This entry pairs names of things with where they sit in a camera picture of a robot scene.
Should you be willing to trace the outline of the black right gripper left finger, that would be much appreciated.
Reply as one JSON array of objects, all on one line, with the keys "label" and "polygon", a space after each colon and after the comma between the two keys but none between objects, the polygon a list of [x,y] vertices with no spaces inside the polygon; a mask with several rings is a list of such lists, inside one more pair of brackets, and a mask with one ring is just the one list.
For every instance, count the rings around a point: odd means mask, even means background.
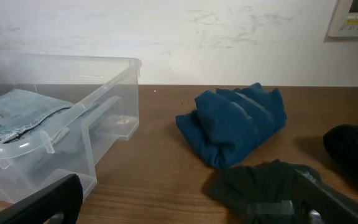
[{"label": "black right gripper left finger", "polygon": [[0,224],[75,224],[82,203],[80,178],[70,174],[0,211]]}]

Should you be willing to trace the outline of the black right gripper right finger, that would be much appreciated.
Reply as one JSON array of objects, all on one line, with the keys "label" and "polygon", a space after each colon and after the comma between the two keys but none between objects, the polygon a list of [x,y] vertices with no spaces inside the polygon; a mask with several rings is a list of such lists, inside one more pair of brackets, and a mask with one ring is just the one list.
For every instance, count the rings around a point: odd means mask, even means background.
[{"label": "black right gripper right finger", "polygon": [[358,203],[320,180],[296,171],[292,180],[296,223],[358,224]]}]

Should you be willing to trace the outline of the light blue jeans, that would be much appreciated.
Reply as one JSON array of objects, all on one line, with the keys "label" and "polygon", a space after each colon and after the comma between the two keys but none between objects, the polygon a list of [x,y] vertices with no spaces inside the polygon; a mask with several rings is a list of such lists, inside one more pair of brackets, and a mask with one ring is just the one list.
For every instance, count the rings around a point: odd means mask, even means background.
[{"label": "light blue jeans", "polygon": [[73,103],[32,91],[13,89],[0,96],[0,144],[31,137],[55,122]]}]

